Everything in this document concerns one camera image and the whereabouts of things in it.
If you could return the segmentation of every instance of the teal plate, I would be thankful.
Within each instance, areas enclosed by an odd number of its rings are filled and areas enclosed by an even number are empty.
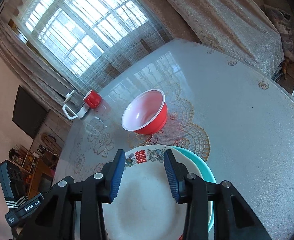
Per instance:
[[[203,179],[208,182],[216,183],[216,179],[213,176],[211,170],[209,169],[208,165],[196,154],[194,154],[191,151],[188,151],[184,148],[180,148],[177,146],[171,146],[172,148],[175,148],[176,150],[180,151],[184,156],[192,160],[198,167],[198,169],[201,172],[201,175],[203,176]],[[208,225],[208,232],[213,226],[214,223],[214,217],[213,217],[213,204],[211,203],[212,208],[212,215],[210,217],[209,225]]]

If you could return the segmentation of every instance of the red chinese character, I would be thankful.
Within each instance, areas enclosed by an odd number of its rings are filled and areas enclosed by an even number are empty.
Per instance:
[[[138,164],[145,163],[147,161],[145,150],[141,150],[139,152],[136,152],[135,156],[136,156],[136,161]]]

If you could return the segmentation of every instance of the bowl rim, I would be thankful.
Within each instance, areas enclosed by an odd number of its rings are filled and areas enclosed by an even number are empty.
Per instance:
[[[150,119],[147,123],[145,123],[144,125],[142,125],[142,126],[140,126],[140,127],[138,127],[138,128],[135,128],[135,129],[129,129],[129,128],[127,128],[127,127],[124,125],[124,115],[125,115],[125,113],[126,113],[127,110],[132,106],[132,104],[133,104],[134,101],[137,101],[137,100],[140,99],[144,94],[146,94],[146,93],[148,93],[148,92],[150,92],[150,91],[158,91],[158,92],[160,92],[160,93],[162,94],[162,103],[161,103],[161,106],[160,106],[158,112],[153,116],[153,118],[151,118],[151,119]],[[138,131],[138,130],[140,130],[140,129],[146,127],[148,124],[150,124],[150,123],[151,123],[151,122],[152,122],[152,121],[153,121],[153,120],[159,115],[159,113],[160,113],[160,111],[162,110],[164,104],[165,104],[165,93],[164,93],[162,90],[160,90],[160,89],[156,89],[156,88],[155,88],[155,89],[149,89],[149,90],[147,90],[147,91],[141,93],[141,94],[138,95],[134,100],[132,100],[132,101],[130,102],[130,104],[127,106],[127,108],[125,109],[125,111],[124,111],[124,113],[123,113],[123,116],[122,116],[122,118],[121,118],[121,125],[122,125],[122,127],[123,127],[126,131]]]

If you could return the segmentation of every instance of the red bowl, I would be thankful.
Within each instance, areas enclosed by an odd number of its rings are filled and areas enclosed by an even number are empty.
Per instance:
[[[165,94],[159,89],[148,90],[137,96],[126,108],[122,127],[139,134],[154,134],[167,121]]]

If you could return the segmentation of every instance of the window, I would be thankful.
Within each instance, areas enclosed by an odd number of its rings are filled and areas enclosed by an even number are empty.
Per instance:
[[[148,22],[134,0],[39,0],[25,26],[75,77]]]

